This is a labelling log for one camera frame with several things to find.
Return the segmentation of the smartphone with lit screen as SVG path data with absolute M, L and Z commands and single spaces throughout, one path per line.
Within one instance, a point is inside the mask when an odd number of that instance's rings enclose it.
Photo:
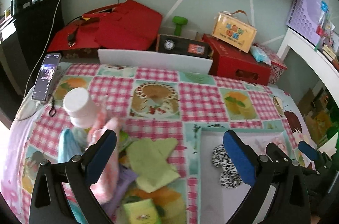
M 40 103 L 48 101 L 60 60 L 61 54 L 59 53 L 47 54 L 45 56 L 35 81 L 32 100 Z

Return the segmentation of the light green cloth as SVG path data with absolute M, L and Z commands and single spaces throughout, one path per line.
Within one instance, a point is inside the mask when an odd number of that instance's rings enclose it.
M 129 164 L 137 174 L 136 184 L 144 192 L 154 192 L 180 178 L 178 170 L 167 162 L 178 144 L 175 138 L 153 141 L 142 138 L 127 147 Z

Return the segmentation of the black box with gauge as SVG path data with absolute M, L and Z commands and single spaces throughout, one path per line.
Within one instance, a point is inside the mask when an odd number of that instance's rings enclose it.
M 211 59 L 213 55 L 213 50 L 208 43 L 165 34 L 158 35 L 156 51 L 163 54 L 186 55 L 204 59 Z

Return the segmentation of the green dumbbell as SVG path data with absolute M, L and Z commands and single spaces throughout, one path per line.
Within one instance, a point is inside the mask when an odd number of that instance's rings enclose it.
M 188 23 L 188 19 L 184 17 L 175 16 L 173 17 L 172 21 L 175 24 L 174 35 L 181 36 L 182 27 Z

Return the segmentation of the white foam board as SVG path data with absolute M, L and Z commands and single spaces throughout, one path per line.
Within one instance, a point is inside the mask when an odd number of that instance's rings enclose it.
M 212 59 L 138 50 L 99 49 L 98 58 L 101 64 L 137 66 L 200 74 L 208 74 L 213 63 Z

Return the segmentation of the black cabinet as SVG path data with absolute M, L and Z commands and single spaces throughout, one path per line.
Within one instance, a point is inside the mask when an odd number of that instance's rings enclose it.
M 1 112 L 14 120 L 64 21 L 61 0 L 11 0 L 11 11 L 1 25 Z

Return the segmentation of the white plastic bottle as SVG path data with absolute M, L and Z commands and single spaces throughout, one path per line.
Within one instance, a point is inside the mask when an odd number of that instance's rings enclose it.
M 65 95 L 63 109 L 69 115 L 71 123 L 82 129 L 92 127 L 98 113 L 97 105 L 83 87 L 77 87 Z

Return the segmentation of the red cardboard box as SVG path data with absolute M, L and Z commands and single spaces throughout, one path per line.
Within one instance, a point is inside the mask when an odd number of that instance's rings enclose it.
M 242 80 L 249 83 L 268 85 L 271 68 L 258 63 L 254 57 L 230 44 L 204 34 L 202 40 L 209 44 L 212 54 L 210 74 L 219 77 Z

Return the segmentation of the leopard print scrunchie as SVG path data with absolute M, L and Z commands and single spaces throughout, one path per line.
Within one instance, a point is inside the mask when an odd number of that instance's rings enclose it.
M 221 170 L 219 182 L 222 187 L 237 188 L 242 183 L 242 178 L 223 144 L 213 148 L 211 163 L 215 168 Z

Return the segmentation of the light blue cloth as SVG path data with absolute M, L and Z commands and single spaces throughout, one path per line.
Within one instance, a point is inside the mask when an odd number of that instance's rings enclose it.
M 57 162 L 66 163 L 75 155 L 83 155 L 83 152 L 78 142 L 75 140 L 71 129 L 64 129 L 59 137 Z

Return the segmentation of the purple tissue packet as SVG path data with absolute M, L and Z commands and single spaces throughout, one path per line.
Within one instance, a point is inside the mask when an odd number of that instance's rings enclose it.
M 119 165 L 119 178 L 113 198 L 102 205 L 105 213 L 112 218 L 116 209 L 119 207 L 129 186 L 138 178 L 138 175 L 129 168 Z

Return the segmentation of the blue wipes packet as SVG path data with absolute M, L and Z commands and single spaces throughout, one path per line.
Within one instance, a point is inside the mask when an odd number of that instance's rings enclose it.
M 269 66 L 271 65 L 271 59 L 266 54 L 266 52 L 262 50 L 261 48 L 257 46 L 252 46 L 250 48 L 250 53 L 252 54 L 252 56 L 258 63 L 264 63 Z

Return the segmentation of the white shelf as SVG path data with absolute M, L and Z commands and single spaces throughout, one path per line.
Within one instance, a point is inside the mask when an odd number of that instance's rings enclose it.
M 338 105 L 339 75 L 337 69 L 319 50 L 314 50 L 315 46 L 312 43 L 294 30 L 288 28 L 277 52 L 277 56 L 284 61 L 290 49 L 294 50 L 294 52 L 310 66 Z

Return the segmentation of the purple perforated basket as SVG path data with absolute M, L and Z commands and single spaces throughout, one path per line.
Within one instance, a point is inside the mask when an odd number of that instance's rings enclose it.
M 323 0 L 293 0 L 286 25 L 316 46 L 328 13 Z

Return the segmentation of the red gift bag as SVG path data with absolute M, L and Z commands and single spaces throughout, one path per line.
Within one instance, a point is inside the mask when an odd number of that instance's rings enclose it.
M 97 8 L 58 31 L 47 52 L 77 58 L 96 56 L 100 48 L 148 50 L 162 19 L 162 14 L 134 0 Z

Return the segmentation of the pink checkered food tablecloth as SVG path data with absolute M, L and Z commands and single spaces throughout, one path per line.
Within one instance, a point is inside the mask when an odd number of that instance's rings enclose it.
M 311 162 L 298 150 L 310 135 L 293 99 L 276 88 L 207 74 L 100 64 L 60 64 L 50 105 L 30 102 L 1 141 L 1 194 L 22 222 L 29 221 L 33 183 L 41 160 L 57 159 L 60 134 L 71 128 L 62 107 L 64 96 L 77 87 L 89 91 L 107 110 L 124 119 L 124 131 L 135 138 L 175 138 L 169 163 L 181 178 L 175 182 L 184 196 L 187 223 L 198 223 L 197 153 L 200 131 L 207 127 L 236 131 L 276 131 L 276 144 L 302 166 Z

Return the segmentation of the pink fluffy cloth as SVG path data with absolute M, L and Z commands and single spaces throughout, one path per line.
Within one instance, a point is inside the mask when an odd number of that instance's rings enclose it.
M 118 142 L 119 132 L 123 125 L 123 120 L 119 117 L 114 117 L 113 113 L 108 109 L 107 101 L 108 96 L 104 96 L 99 100 L 95 122 L 87 135 L 88 146 L 91 146 L 97 144 L 107 130 L 112 131 L 109 138 L 104 141 L 99 154 L 95 156 L 93 162 L 93 169 L 101 170 L 102 173 L 98 181 L 90 186 L 90 189 L 101 204 L 105 204 L 113 198 L 117 187 L 119 178 Z

